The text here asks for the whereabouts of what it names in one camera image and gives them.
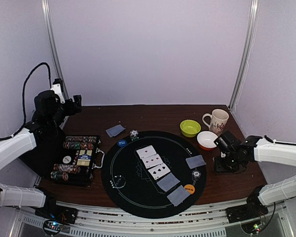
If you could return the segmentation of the poker chip stack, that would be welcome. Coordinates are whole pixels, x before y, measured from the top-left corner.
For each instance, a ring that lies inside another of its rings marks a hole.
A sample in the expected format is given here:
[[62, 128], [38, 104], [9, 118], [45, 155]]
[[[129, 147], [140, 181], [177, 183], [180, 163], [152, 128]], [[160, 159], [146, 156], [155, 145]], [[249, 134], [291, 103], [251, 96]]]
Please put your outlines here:
[[129, 137], [131, 138], [131, 140], [136, 140], [138, 138], [138, 131], [137, 130], [130, 131]]
[[201, 175], [202, 175], [202, 174], [201, 174], [200, 171], [198, 171], [198, 170], [193, 170], [193, 171], [192, 171], [192, 174], [191, 174], [193, 182], [198, 181], [198, 180], [201, 178]]

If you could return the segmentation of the orange big blind button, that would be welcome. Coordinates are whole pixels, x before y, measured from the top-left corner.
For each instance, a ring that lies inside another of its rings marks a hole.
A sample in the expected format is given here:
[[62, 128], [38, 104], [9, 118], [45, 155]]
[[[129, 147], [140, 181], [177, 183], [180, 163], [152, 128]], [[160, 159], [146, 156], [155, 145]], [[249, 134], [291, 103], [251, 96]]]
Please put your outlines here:
[[191, 184], [187, 184], [184, 186], [185, 190], [188, 191], [191, 195], [195, 193], [195, 187]]

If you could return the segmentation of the single grey card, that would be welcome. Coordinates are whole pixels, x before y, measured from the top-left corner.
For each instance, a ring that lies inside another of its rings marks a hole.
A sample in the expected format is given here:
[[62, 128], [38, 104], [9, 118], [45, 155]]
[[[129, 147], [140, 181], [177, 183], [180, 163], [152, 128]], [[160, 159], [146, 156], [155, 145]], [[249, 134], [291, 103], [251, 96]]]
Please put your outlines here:
[[106, 133], [108, 134], [109, 137], [115, 137], [119, 135], [121, 132], [125, 131], [125, 129], [126, 129], [125, 127], [118, 124], [109, 129], [106, 129]]

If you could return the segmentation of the blue small blind button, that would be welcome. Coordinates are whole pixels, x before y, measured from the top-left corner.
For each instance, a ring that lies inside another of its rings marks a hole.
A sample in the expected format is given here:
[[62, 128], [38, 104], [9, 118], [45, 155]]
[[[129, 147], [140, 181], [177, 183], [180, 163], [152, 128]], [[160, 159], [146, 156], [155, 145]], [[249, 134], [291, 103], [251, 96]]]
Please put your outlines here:
[[117, 145], [118, 145], [119, 147], [124, 147], [124, 146], [127, 145], [127, 141], [124, 140], [124, 139], [119, 140], [119, 141], [117, 142]]

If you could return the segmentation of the clear acrylic dealer puck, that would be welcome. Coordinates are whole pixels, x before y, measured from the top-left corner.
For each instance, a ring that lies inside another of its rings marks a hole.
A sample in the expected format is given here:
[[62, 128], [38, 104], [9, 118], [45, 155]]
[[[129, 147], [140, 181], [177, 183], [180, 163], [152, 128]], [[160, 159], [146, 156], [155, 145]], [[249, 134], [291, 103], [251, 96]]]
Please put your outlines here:
[[126, 179], [122, 175], [114, 175], [112, 179], [112, 187], [114, 189], [121, 189], [126, 185]]

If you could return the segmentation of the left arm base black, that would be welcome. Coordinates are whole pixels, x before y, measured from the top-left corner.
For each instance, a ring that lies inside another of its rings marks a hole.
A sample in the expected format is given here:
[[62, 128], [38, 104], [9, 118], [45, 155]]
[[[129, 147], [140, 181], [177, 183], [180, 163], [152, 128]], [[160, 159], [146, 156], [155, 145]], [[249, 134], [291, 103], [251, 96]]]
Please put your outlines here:
[[57, 221], [60, 224], [75, 224], [78, 213], [76, 208], [57, 205], [55, 195], [44, 189], [40, 189], [40, 191], [46, 198], [43, 207], [33, 208], [37, 216]]

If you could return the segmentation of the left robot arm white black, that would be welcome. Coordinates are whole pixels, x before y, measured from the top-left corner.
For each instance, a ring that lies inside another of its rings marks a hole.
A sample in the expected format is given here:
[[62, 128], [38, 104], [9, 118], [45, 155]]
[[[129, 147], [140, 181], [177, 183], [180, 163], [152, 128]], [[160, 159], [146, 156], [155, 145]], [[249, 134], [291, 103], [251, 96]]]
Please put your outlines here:
[[[13, 135], [0, 138], [0, 171], [15, 159], [26, 156], [35, 164], [50, 164], [53, 154], [65, 138], [60, 124], [67, 116], [82, 110], [82, 97], [62, 100], [53, 90], [43, 91], [35, 98], [36, 112]], [[45, 189], [22, 188], [0, 183], [1, 206], [40, 208], [49, 219], [56, 219], [61, 209], [53, 194]]]

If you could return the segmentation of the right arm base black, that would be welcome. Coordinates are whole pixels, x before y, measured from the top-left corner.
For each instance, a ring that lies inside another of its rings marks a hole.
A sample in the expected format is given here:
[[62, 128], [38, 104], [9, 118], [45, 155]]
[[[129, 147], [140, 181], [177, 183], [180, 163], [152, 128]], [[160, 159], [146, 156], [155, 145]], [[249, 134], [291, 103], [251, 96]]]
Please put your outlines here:
[[246, 221], [252, 218], [257, 218], [261, 214], [268, 214], [268, 208], [262, 205], [258, 199], [261, 187], [254, 189], [246, 199], [246, 204], [229, 207], [226, 209], [226, 214], [229, 223]]

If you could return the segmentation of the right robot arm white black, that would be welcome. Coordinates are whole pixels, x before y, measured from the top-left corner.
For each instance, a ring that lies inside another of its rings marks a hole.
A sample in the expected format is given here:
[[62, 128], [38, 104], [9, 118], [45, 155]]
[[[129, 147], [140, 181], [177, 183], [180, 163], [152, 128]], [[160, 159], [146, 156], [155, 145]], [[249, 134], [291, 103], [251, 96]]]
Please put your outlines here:
[[[214, 140], [220, 156], [214, 158], [214, 169], [220, 173], [240, 173], [249, 162], [273, 162], [296, 167], [296, 143], [281, 142], [267, 136], [248, 136], [243, 142], [230, 131]], [[247, 198], [243, 214], [255, 217], [262, 207], [296, 197], [296, 175], [275, 184], [256, 187]]]

